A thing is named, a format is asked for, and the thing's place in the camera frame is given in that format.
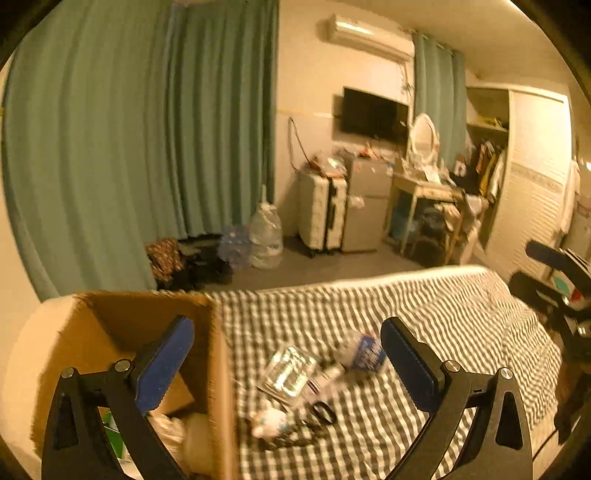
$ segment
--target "ceiling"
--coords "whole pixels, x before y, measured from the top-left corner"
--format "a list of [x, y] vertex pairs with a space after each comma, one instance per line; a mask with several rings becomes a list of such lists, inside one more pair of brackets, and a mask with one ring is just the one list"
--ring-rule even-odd
[[[466, 67], [480, 78], [530, 77], [567, 85], [577, 130], [591, 125], [589, 103], [567, 64], [542, 30], [509, 0], [337, 1], [429, 33], [463, 52]], [[583, 134], [591, 138], [591, 132]]]

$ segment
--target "metal screw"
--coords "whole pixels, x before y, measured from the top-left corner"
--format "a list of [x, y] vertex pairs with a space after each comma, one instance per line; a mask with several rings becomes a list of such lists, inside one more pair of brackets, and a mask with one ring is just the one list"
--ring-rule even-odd
[[129, 363], [129, 360], [119, 360], [115, 364], [115, 371], [119, 373], [127, 372], [127, 370], [129, 370], [129, 367], [131, 367], [131, 363]]
[[62, 373], [61, 373], [61, 377], [62, 378], [70, 378], [72, 375], [74, 375], [74, 369], [72, 367], [68, 367], [66, 368]]
[[509, 370], [507, 367], [501, 368], [501, 375], [505, 377], [507, 380], [511, 380], [511, 378], [513, 378], [513, 372]]
[[457, 363], [455, 360], [448, 360], [443, 364], [447, 371], [449, 372], [459, 372], [460, 371], [460, 364]]

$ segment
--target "oval mirror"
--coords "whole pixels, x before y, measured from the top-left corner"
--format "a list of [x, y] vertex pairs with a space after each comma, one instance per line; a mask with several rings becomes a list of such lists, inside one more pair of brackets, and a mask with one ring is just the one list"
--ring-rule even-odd
[[421, 113], [410, 132], [411, 161], [415, 167], [437, 166], [439, 135], [426, 113]]

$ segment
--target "blue gripper pad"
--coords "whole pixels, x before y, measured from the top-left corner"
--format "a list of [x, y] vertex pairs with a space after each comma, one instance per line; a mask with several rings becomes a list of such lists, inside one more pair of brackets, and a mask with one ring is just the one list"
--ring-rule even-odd
[[384, 320], [381, 341], [415, 406], [433, 414], [439, 407], [445, 385], [441, 360], [426, 343], [419, 342], [398, 317]]
[[193, 321], [177, 316], [160, 340], [146, 347], [135, 359], [132, 380], [135, 404], [146, 415], [157, 408], [193, 345]]

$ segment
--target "curtain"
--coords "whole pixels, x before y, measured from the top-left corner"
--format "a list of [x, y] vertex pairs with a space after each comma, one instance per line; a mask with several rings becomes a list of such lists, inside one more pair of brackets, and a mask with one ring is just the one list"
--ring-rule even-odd
[[422, 33], [415, 33], [413, 40], [415, 116], [426, 113], [431, 118], [440, 136], [440, 157], [451, 169], [466, 140], [465, 58]]
[[41, 300], [154, 288], [143, 243], [185, 234], [167, 161], [170, 8], [169, 0], [63, 0], [15, 53], [3, 180]]
[[277, 0], [173, 7], [170, 161], [187, 232], [247, 224], [274, 187]]

